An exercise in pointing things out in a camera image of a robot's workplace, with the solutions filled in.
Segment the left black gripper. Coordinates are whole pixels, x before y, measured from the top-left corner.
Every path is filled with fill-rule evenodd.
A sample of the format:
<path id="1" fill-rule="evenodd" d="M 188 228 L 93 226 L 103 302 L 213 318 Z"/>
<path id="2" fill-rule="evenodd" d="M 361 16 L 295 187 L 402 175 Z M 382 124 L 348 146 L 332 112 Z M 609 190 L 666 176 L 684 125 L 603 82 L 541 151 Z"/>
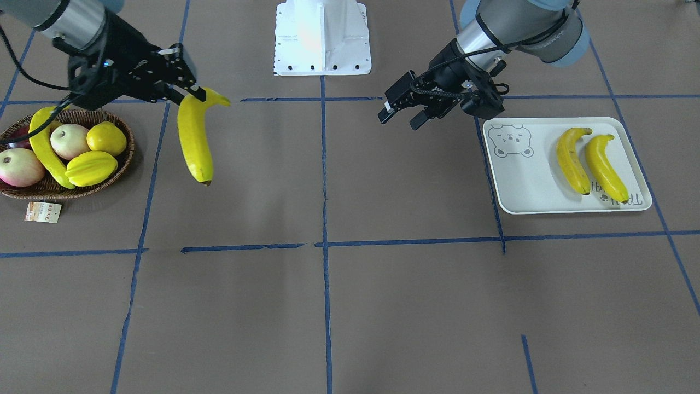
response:
<path id="1" fill-rule="evenodd" d="M 409 122 L 416 131 L 460 105 L 466 95 L 476 90 L 468 80 L 466 65 L 473 63 L 466 54 L 458 39 L 453 38 L 428 64 L 422 77 L 416 78 L 414 71 L 402 75 L 385 91 L 386 100 L 377 115 L 380 123 L 387 123 L 400 110 L 420 104 L 423 109 Z"/>

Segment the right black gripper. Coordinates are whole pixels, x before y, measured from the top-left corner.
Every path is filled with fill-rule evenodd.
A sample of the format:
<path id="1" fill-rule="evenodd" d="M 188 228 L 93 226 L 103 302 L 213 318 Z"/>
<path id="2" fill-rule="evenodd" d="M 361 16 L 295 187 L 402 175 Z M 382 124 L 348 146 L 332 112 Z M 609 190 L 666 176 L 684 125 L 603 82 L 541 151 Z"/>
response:
<path id="1" fill-rule="evenodd" d="M 161 48 L 113 11 L 106 11 L 104 17 L 102 32 L 85 55 L 104 55 L 110 102 L 122 96 L 178 106 L 188 95 L 200 102 L 207 100 L 183 43 Z"/>

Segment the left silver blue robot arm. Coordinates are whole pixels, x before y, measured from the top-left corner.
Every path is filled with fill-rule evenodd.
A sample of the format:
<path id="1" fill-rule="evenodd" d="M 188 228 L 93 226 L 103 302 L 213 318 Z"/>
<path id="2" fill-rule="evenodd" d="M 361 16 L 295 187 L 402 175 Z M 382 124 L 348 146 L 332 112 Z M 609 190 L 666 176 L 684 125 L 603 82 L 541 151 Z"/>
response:
<path id="1" fill-rule="evenodd" d="M 570 66 L 585 54 L 590 35 L 577 7 L 577 1 L 467 1 L 457 36 L 425 72 L 408 71 L 387 89 L 378 119 L 387 123 L 400 110 L 417 106 L 422 110 L 410 120 L 413 130 L 455 107 L 478 119 L 497 117 L 509 87 L 493 78 L 511 52 L 554 67 Z"/>

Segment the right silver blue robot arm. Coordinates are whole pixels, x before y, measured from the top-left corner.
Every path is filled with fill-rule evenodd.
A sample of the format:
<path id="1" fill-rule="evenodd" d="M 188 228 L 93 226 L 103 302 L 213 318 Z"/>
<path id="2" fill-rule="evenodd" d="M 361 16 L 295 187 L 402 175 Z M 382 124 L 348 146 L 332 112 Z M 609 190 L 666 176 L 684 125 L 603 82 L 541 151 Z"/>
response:
<path id="1" fill-rule="evenodd" d="M 122 7 L 121 1 L 2 2 L 3 11 L 68 54 L 68 97 L 80 108 L 93 111 L 123 96 L 179 105 L 180 89 L 205 101 L 183 44 L 152 44 L 118 15 Z"/>

